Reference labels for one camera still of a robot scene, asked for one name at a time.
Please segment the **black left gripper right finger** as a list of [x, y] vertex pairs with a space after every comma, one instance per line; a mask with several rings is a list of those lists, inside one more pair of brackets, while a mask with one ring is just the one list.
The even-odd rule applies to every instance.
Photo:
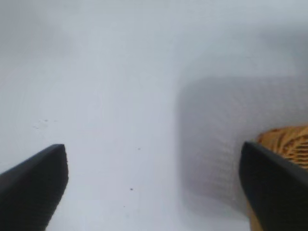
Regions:
[[308, 229], [306, 170], [255, 142], [245, 142], [239, 178], [262, 230]]

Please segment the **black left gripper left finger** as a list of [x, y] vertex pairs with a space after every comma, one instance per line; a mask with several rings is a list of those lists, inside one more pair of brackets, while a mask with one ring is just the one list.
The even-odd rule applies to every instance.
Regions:
[[68, 183], [65, 146], [53, 144], [0, 175], [0, 229], [44, 231]]

